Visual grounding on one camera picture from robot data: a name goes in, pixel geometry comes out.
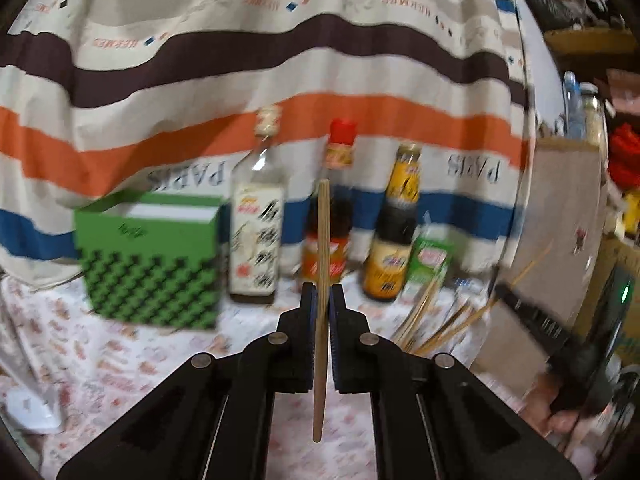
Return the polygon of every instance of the plastic water bottle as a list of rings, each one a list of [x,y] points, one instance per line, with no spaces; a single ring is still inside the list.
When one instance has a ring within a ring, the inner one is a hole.
[[[564,73],[564,106],[566,109],[566,136],[568,139],[584,140],[586,126],[580,87],[573,72]]]

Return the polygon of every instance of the red cloth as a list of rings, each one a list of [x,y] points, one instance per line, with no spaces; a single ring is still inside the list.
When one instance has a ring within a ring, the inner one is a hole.
[[[609,174],[622,191],[640,187],[640,137],[628,123],[609,139]]]

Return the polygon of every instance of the floral tablecloth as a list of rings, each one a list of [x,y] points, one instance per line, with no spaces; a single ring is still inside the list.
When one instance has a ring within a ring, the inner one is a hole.
[[[343,280],[347,305],[366,314],[372,332],[390,337],[411,308],[398,300],[382,306],[366,300],[356,276]],[[253,339],[272,332],[281,313],[295,308],[295,282],[281,280],[273,306],[221,305],[215,331],[158,329],[105,320],[92,314],[81,278],[34,291],[5,276],[0,283],[0,348],[30,367],[38,382],[56,383],[65,413],[63,433],[44,437],[40,471],[55,478],[60,467],[123,415],[191,355],[216,357],[241,352]],[[453,308],[450,290],[440,293],[421,332],[433,333]],[[442,350],[465,365],[478,354],[488,318]],[[15,387],[0,377],[0,394]],[[369,397],[341,396],[328,387],[322,442],[311,440],[312,395],[277,395],[267,478],[374,479],[375,451]]]

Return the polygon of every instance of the sauce bottle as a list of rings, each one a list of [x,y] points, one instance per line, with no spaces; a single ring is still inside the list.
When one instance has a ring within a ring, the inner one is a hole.
[[[275,300],[287,174],[271,149],[280,107],[258,111],[255,147],[231,172],[229,296],[240,303]]]
[[[397,208],[415,208],[420,197],[420,144],[403,142],[386,186],[386,202]]]
[[[334,119],[329,130],[324,163],[319,180],[330,184],[330,281],[340,282],[346,267],[349,233],[352,226],[353,202],[350,170],[353,164],[353,143],[356,124],[345,119]],[[318,195],[311,197],[306,222],[306,238],[302,253],[301,282],[316,282],[318,275]]]
[[[385,203],[365,262],[362,291],[376,301],[393,301],[400,294],[417,225],[413,208]]]

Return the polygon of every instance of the green storage box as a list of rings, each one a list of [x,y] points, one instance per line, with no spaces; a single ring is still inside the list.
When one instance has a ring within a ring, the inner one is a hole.
[[[76,249],[95,313],[139,324],[213,326],[223,203],[122,190],[76,210]]]

